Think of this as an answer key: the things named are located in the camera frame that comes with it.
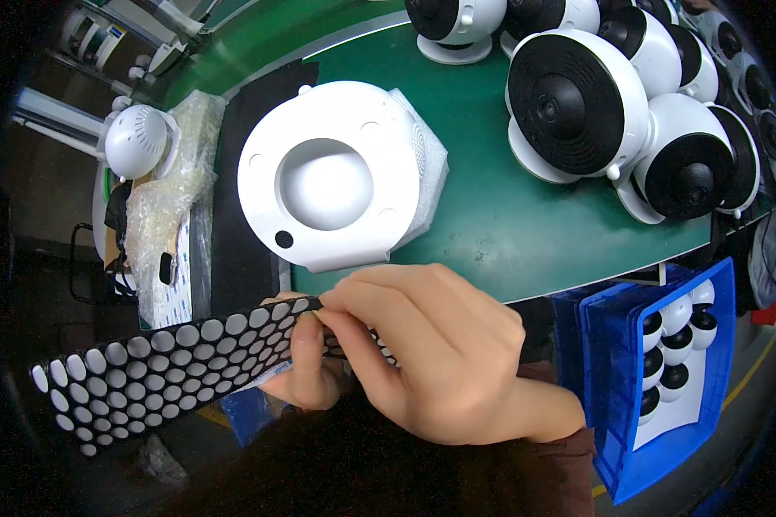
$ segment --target brown sleeve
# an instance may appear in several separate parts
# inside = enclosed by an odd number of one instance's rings
[[[518,377],[543,382],[554,381],[554,368],[548,361],[520,365]],[[595,504],[591,496],[591,464],[595,456],[595,433],[581,429],[572,436],[554,442],[535,444],[536,455],[550,462],[563,481],[559,499],[563,517],[593,517]]]

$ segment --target person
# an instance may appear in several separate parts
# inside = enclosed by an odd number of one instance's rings
[[[162,514],[594,515],[592,431],[548,363],[518,364],[517,312],[439,264],[361,269],[320,300],[294,327],[292,368],[261,385],[300,410]],[[322,358],[326,332],[352,380]]]

